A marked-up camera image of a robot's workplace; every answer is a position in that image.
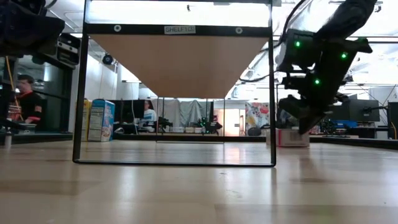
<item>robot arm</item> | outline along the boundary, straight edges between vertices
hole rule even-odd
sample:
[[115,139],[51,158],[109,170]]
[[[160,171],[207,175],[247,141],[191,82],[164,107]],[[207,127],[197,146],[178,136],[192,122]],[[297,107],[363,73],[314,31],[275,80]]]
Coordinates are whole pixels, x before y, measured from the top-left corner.
[[0,1],[0,57],[55,54],[65,21],[46,12],[45,0]]
[[377,0],[346,0],[328,22],[315,34],[316,39],[345,39],[362,28],[374,10]]
[[[355,55],[372,52],[368,40],[346,38],[365,25],[375,5],[376,0],[346,0],[318,32],[286,32],[277,70],[287,74],[282,80],[285,89],[298,90],[300,99],[289,95],[279,101],[279,107],[299,119],[300,134],[330,113]],[[294,70],[294,65],[301,70]],[[291,73],[305,76],[291,77]]]

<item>black shirt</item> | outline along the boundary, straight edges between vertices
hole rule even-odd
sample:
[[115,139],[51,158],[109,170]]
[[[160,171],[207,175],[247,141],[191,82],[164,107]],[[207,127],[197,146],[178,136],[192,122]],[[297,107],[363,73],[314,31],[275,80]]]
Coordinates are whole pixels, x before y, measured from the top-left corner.
[[24,93],[18,96],[19,106],[21,106],[22,118],[32,119],[33,123],[38,123],[41,119],[42,98],[34,93]]

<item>colorful poster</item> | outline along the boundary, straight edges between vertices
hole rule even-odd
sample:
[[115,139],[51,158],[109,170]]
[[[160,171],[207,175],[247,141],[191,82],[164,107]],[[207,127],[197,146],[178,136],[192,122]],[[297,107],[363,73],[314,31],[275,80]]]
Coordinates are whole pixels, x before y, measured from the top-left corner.
[[246,135],[251,128],[261,128],[269,125],[268,103],[246,103]]

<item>person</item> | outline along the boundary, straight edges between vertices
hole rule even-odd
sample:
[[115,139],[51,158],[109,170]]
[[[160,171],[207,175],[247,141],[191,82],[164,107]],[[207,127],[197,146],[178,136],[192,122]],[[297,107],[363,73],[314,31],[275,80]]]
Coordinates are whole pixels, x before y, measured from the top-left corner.
[[42,98],[32,91],[34,78],[30,75],[19,75],[17,100],[21,106],[22,119],[27,124],[38,124],[42,117]]
[[[152,105],[149,100],[146,100],[144,102],[144,117],[140,120],[140,126],[143,127],[143,125],[148,122],[148,121],[156,121],[157,116],[156,112],[152,109]],[[144,129],[148,130],[149,132],[154,132],[155,129],[150,126],[143,127]]]

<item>white curtain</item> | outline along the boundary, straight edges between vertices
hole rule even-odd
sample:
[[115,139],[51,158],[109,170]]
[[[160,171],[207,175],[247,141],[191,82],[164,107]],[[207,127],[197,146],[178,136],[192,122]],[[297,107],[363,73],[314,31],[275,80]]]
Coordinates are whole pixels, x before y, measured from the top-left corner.
[[163,99],[159,98],[153,99],[152,105],[157,115],[168,119],[173,123],[173,127],[188,127],[191,122],[196,123],[200,118],[208,118],[210,115],[210,102],[207,103],[207,109],[206,102],[197,100],[164,100],[163,105]]
[[184,101],[180,102],[180,124],[188,127],[190,122],[197,122],[201,118],[208,118],[210,114],[210,102]]
[[159,98],[152,100],[152,105],[158,117],[168,119],[173,123],[173,127],[180,126],[180,102],[178,100],[164,100],[163,106],[163,99]]

